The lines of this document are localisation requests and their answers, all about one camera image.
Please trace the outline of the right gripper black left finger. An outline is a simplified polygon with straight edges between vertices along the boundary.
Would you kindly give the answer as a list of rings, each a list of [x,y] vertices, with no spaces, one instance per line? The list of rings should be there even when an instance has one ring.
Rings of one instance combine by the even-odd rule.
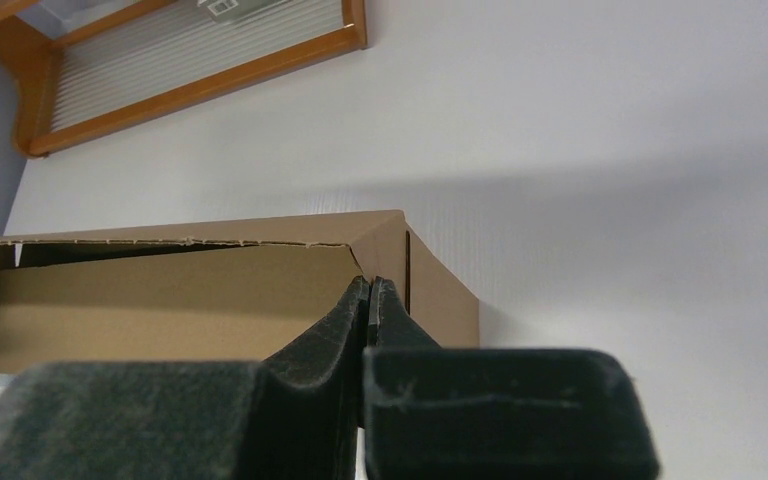
[[[371,288],[263,361],[58,362],[0,395],[0,479],[351,479]]]

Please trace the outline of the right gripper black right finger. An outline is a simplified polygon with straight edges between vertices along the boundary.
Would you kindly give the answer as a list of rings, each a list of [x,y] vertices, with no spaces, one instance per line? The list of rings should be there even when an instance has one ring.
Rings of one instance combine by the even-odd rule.
[[[371,479],[655,479],[633,380],[593,349],[447,348],[372,284],[363,353]]]

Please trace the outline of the brown cardboard box sheet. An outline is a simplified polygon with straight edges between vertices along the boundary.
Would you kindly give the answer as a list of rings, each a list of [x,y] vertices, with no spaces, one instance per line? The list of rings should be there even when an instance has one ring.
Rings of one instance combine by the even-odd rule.
[[[0,237],[0,373],[65,361],[263,360],[362,277],[439,344],[477,297],[399,210]]]

